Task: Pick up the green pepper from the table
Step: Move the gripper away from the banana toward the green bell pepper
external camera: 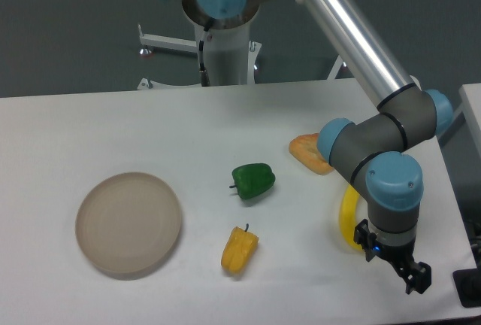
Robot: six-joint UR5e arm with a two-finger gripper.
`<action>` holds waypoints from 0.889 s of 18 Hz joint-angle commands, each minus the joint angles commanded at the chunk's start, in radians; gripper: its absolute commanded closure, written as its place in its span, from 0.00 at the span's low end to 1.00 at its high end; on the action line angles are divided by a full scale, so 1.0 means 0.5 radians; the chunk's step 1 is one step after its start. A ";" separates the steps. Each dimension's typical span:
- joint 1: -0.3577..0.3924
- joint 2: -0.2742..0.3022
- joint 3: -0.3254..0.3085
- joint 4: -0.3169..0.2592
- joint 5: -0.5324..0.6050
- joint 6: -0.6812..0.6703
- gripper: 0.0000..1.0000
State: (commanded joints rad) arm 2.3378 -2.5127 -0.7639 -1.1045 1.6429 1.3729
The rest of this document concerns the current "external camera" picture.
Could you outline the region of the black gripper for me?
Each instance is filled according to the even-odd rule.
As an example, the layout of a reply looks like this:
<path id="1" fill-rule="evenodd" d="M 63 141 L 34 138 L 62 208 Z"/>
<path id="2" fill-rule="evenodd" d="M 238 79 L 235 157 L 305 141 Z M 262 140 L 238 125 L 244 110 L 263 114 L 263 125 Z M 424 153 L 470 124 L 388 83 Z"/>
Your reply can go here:
<path id="1" fill-rule="evenodd" d="M 355 226 L 354 242 L 362 247 L 365 259 L 370 262 L 374 257 L 390 263 L 398 276 L 406 284 L 406 294 L 423 294 L 431 286 L 431 267 L 424 262 L 416 262 L 413 251 L 417 225 L 405 232 L 382 231 L 362 220 Z"/>

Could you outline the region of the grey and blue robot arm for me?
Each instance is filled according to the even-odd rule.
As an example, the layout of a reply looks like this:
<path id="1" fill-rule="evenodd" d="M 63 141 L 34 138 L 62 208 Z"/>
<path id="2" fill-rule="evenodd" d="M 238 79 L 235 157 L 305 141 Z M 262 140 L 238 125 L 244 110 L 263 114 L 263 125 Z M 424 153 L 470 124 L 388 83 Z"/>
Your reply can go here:
<path id="1" fill-rule="evenodd" d="M 248 43 L 208 44 L 209 35 L 248 24 L 270 0 L 182 0 L 201 31 L 195 52 L 204 87 L 246 84 L 250 79 Z M 368 260 L 389 263 L 407 292 L 425 292 L 431 267 L 413 258 L 422 170 L 407 150 L 444 132 L 452 106 L 442 93 L 423 91 L 401 67 L 352 0 L 295 0 L 305 6 L 377 107 L 360 124 L 334 119 L 321 130 L 323 158 L 367 201 L 368 217 L 349 234 Z"/>

